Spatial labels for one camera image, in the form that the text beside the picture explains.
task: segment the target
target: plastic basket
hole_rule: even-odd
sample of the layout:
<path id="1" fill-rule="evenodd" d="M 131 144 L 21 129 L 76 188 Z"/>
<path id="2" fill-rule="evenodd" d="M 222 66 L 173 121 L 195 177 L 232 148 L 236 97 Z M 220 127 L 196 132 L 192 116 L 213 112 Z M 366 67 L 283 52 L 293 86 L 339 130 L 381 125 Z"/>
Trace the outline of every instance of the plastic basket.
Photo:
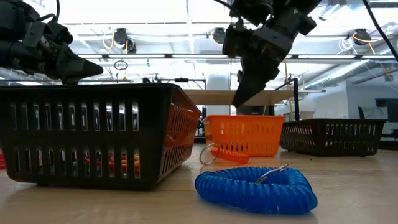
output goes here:
<path id="1" fill-rule="evenodd" d="M 206 143 L 249 156 L 275 156 L 278 153 L 284 116 L 207 116 Z"/>
<path id="2" fill-rule="evenodd" d="M 190 157 L 200 111 L 177 85 L 0 89 L 0 140 L 19 182 L 152 189 Z"/>
<path id="3" fill-rule="evenodd" d="M 308 119 L 284 123 L 280 145 L 314 156 L 371 156 L 378 150 L 384 120 Z"/>
<path id="4" fill-rule="evenodd" d="M 0 154 L 0 169 L 5 169 L 6 163 L 4 162 L 4 156 Z"/>

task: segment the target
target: blue spiral cord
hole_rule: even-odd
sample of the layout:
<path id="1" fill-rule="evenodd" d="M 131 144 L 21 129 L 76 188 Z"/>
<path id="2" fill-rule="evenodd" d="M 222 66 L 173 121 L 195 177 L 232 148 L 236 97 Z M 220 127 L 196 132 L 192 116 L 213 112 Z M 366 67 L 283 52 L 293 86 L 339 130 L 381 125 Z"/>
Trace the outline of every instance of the blue spiral cord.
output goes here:
<path id="1" fill-rule="evenodd" d="M 195 188 L 206 201 L 221 203 L 256 213 L 301 215 L 314 209 L 317 197 L 297 169 L 273 172 L 261 184 L 254 182 L 273 167 L 239 167 L 204 172 Z"/>

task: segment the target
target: orange coiled keychain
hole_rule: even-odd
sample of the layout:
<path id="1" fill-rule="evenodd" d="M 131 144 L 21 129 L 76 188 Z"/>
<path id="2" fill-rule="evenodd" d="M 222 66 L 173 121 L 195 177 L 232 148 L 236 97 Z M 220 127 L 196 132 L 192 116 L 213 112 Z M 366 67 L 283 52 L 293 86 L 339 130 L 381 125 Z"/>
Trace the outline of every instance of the orange coiled keychain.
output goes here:
<path id="1" fill-rule="evenodd" d="M 201 159 L 201 156 L 203 154 L 203 152 L 205 151 L 205 149 L 211 147 L 210 152 L 211 155 L 214 156 L 215 158 L 210 161 L 210 162 L 203 162 Z M 217 144 L 209 144 L 208 146 L 206 146 L 200 153 L 199 156 L 199 161 L 200 163 L 202 163 L 203 165 L 210 165 L 212 164 L 216 159 L 224 159 L 226 161 L 231 161 L 231 162 L 237 162 L 240 164 L 247 164 L 249 162 L 249 156 L 246 154 L 241 154 L 238 152 L 231 152 L 231 151 L 227 151 L 224 149 L 220 149 L 220 147 L 218 147 Z"/>

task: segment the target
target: ceiling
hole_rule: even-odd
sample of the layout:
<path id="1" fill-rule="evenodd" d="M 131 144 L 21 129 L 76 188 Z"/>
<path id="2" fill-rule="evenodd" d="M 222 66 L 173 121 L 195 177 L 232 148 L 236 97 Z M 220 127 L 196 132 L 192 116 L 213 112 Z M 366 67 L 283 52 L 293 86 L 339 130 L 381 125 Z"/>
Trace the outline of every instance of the ceiling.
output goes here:
<path id="1" fill-rule="evenodd" d="M 40 15 L 54 13 L 55 0 L 25 0 Z M 319 16 L 328 5 L 322 3 L 310 14 L 317 27 L 306 37 L 299 35 L 290 51 L 291 54 L 355 54 L 352 50 L 342 51 L 339 44 L 347 33 L 355 28 L 365 28 L 374 38 L 379 38 L 362 1 L 347 0 L 325 21 Z M 59 23 L 68 27 L 74 36 L 70 48 L 76 54 L 123 54 L 117 47 L 108 49 L 112 33 L 117 28 L 126 28 L 135 42 L 138 54 L 220 54 L 222 45 L 213 41 L 211 33 L 216 27 L 227 28 L 231 21 L 229 11 L 212 0 L 60 0 Z M 382 28 L 394 40 L 398 34 L 396 9 L 373 9 Z M 374 46 L 383 45 L 383 41 Z M 369 54 L 369 47 L 354 46 L 358 54 Z M 126 77 L 132 82 L 141 82 L 143 77 L 153 78 L 205 78 L 212 72 L 232 74 L 232 88 L 237 87 L 236 72 L 241 69 L 239 60 L 172 60 L 172 59 L 130 59 L 129 68 L 117 71 L 115 60 L 92 60 L 106 69 L 94 79 L 111 80 Z M 317 71 L 327 70 L 335 63 L 288 63 L 287 73 L 302 78 Z M 268 88 L 283 84 L 285 67 Z M 183 88 L 201 88 L 202 83 L 183 83 Z"/>

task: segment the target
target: industrial ceiling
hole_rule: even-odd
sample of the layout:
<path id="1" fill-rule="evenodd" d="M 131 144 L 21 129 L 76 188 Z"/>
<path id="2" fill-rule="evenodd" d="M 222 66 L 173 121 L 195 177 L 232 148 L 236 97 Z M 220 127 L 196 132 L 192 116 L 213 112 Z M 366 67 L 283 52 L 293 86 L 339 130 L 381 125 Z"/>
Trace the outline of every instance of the industrial ceiling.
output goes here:
<path id="1" fill-rule="evenodd" d="M 54 12 L 54 0 L 25 0 L 31 4 L 41 15 Z M 372 8 L 380 26 L 388 38 L 397 45 L 398 26 L 395 6 Z M 59 23 L 67 26 L 74 36 L 70 48 L 79 55 L 95 54 L 124 54 L 112 47 L 109 49 L 112 33 L 117 28 L 126 28 L 128 36 L 135 42 L 137 54 L 221 54 L 222 45 L 217 44 L 212 33 L 217 27 L 227 28 L 233 20 L 229 11 L 224 6 L 212 0 L 61 0 L 61 13 Z M 358 46 L 345 40 L 347 35 L 352 35 L 357 28 L 366 29 L 373 40 L 378 40 L 380 35 L 373 26 L 362 1 L 322 1 L 310 14 L 317 22 L 317 27 L 306 37 L 298 36 L 291 50 L 291 55 L 371 55 L 368 45 Z M 384 41 L 372 43 L 376 54 L 390 54 L 383 50 L 386 48 Z M 344 60 L 303 60 L 287 61 L 287 73 L 299 77 L 302 88 L 322 88 L 333 84 L 334 78 L 340 76 L 348 65 L 354 68 L 345 78 L 358 80 L 372 73 L 379 72 L 379 63 L 389 62 L 389 70 L 395 67 L 391 60 L 380 60 L 364 70 L 357 70 L 353 63 Z M 232 74 L 231 87 L 236 88 L 236 72 L 241 68 L 239 59 L 228 58 L 129 58 L 125 61 L 129 67 L 118 71 L 114 67 L 117 59 L 91 59 L 104 67 L 104 73 L 89 78 L 90 84 L 109 83 L 114 79 L 125 79 L 129 82 L 142 82 L 142 78 L 150 80 L 156 75 L 159 78 L 196 78 L 204 79 L 209 73 Z M 267 84 L 268 88 L 275 88 L 283 84 L 285 78 L 285 65 L 281 64 L 279 76 Z M 26 79 L 35 81 L 43 76 L 26 78 L 22 72 L 0 70 L 0 79 Z M 377 83 L 383 77 L 375 78 Z M 180 83 L 183 88 L 199 89 L 204 83 Z"/>

